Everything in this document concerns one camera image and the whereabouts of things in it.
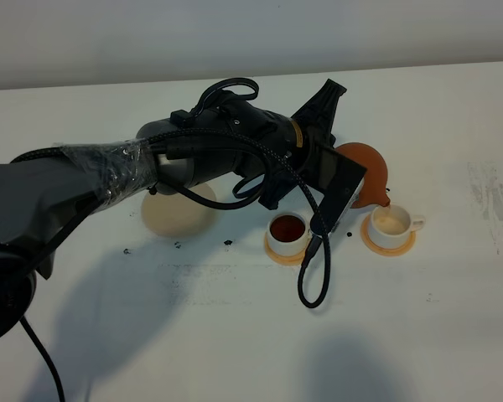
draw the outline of white teacup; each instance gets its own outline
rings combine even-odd
[[[410,215],[399,205],[376,207],[367,224],[367,234],[382,249],[398,249],[407,243],[411,232],[422,229],[425,222],[424,216]]]
[[[296,224],[296,231],[292,237],[286,239],[278,236],[276,237],[275,225],[279,219],[290,218],[293,219],[293,225]],[[290,257],[298,255],[307,247],[309,242],[309,222],[299,214],[294,212],[284,212],[276,215],[267,226],[267,243],[270,249],[282,257]]]

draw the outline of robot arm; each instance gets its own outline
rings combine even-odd
[[[245,85],[249,95],[226,88]],[[136,140],[95,146],[65,146],[28,152],[0,165],[0,337],[24,314],[35,291],[36,270],[52,274],[54,249],[83,218],[109,208],[146,188],[180,192],[206,200],[189,188],[235,173],[242,180],[233,193],[240,201],[210,202],[212,208],[235,209],[255,199],[268,209],[299,186],[314,209],[314,239],[300,272],[324,243],[326,252],[321,297],[328,289],[328,233],[346,211],[366,173],[361,165],[334,152],[331,128],[345,88],[328,80],[291,118],[252,106],[258,86],[247,79],[211,86],[190,112],[148,123]],[[252,179],[263,182],[241,192]],[[307,186],[324,194],[318,207]]]

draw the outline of yellow saucer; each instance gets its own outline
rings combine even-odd
[[[305,249],[303,249],[296,255],[291,255],[290,257],[276,254],[268,245],[267,235],[265,234],[265,251],[267,252],[267,255],[270,257],[270,259],[274,262],[277,262],[279,265],[301,265],[303,257],[305,256]]]

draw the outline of table surface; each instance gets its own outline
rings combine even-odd
[[[298,270],[263,252],[275,211],[219,213],[175,248],[145,229],[138,194],[69,237],[27,313],[69,401],[503,401],[503,63],[262,77],[254,105],[291,115],[327,78],[349,90],[338,143],[378,149],[392,201],[426,215],[413,249],[372,254],[369,209],[350,211],[312,312]],[[0,91],[0,162],[134,137],[213,82]],[[211,187],[223,199],[235,182]],[[311,215],[297,191],[280,209]],[[57,400],[19,325],[0,339],[0,400]]]

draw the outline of white wall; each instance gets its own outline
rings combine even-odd
[[[0,88],[503,59],[503,0],[0,0]]]

